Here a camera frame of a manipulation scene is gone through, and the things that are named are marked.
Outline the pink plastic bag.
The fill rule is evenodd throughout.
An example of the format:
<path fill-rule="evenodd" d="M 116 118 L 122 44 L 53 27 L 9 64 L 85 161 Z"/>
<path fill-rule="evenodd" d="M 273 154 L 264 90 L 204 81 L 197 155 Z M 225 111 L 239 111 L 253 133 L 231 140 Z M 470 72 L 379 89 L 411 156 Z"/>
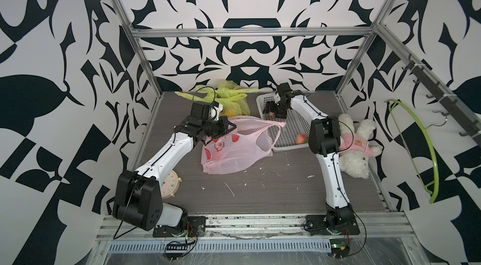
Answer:
<path fill-rule="evenodd" d="M 213 140 L 202 150 L 201 165 L 207 174 L 225 175 L 245 171 L 257 161 L 273 155 L 284 122 L 253 116 L 231 117 L 234 131 Z"/>

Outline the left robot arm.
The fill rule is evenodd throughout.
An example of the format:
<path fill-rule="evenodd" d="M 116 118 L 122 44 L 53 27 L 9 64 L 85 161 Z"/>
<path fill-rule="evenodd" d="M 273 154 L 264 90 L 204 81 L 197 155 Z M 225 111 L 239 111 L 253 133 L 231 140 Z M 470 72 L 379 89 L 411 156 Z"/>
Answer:
<path fill-rule="evenodd" d="M 144 165 L 120 174 L 115 191 L 112 216 L 133 227 L 150 231 L 156 226 L 187 230 L 187 211 L 163 202 L 161 187 L 175 166 L 205 139 L 219 139 L 234 131 L 236 125 L 221 116 L 218 102 L 193 102 L 191 111 L 174 127 L 167 143 Z"/>

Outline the white plastic basket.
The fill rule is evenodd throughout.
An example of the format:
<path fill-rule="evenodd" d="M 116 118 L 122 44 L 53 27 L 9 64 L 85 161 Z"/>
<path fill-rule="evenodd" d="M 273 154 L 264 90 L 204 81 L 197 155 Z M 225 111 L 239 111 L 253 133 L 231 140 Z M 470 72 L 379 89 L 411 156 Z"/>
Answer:
<path fill-rule="evenodd" d="M 280 119 L 276 117 L 269 117 L 263 114 L 264 105 L 267 101 L 274 100 L 276 92 L 259 95 L 256 98 L 256 104 L 263 120 L 273 121 L 277 123 L 284 123 L 285 126 L 280 129 L 280 133 L 270 132 L 269 135 L 276 139 L 273 150 L 275 152 L 291 151 L 294 149 L 306 148 L 308 145 L 297 145 L 296 137 L 299 134 L 309 135 L 311 122 L 314 119 L 322 119 L 327 115 L 312 105 L 306 94 L 298 95 L 291 99 L 292 110 L 288 110 L 287 119 Z"/>

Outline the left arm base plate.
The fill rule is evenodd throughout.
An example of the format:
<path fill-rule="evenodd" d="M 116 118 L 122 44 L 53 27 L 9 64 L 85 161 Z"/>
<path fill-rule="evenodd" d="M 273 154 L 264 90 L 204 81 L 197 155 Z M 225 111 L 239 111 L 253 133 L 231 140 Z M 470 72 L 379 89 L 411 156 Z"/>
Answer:
<path fill-rule="evenodd" d="M 205 216 L 184 216 L 175 227 L 155 226 L 153 237 L 194 237 L 203 236 L 207 218 Z"/>

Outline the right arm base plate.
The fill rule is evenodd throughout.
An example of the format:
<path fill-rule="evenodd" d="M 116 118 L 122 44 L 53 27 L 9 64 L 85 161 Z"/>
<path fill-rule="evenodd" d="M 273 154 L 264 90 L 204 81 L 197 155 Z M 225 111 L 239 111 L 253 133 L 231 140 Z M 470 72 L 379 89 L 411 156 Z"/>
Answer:
<path fill-rule="evenodd" d="M 344 220 L 337 218 L 332 213 L 325 215 L 307 215 L 305 217 L 304 230 L 309 232 L 311 236 L 347 236 L 359 235 L 359 225 L 356 219 Z"/>

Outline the green avocado plastic bag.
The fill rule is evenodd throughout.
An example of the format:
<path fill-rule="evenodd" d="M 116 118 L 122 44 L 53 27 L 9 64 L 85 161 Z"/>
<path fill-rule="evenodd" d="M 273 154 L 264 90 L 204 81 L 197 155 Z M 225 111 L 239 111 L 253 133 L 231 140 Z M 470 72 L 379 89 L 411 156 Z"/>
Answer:
<path fill-rule="evenodd" d="M 247 102 L 247 94 L 241 93 L 228 98 L 218 98 L 217 102 L 222 104 L 221 114 L 227 117 L 250 116 L 251 111 Z"/>

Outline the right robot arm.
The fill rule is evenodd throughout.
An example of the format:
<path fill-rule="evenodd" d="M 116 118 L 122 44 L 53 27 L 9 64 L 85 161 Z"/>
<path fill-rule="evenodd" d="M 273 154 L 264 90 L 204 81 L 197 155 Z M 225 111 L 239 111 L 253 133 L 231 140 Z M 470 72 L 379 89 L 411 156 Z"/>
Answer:
<path fill-rule="evenodd" d="M 291 89 L 289 83 L 277 86 L 274 100 L 264 107 L 264 113 L 286 118 L 294 110 L 310 123 L 308 145 L 317 157 L 326 188 L 326 225 L 330 230 L 355 220 L 352 206 L 344 189 L 339 169 L 341 136 L 339 121 L 320 111 L 308 100 L 305 93 Z"/>

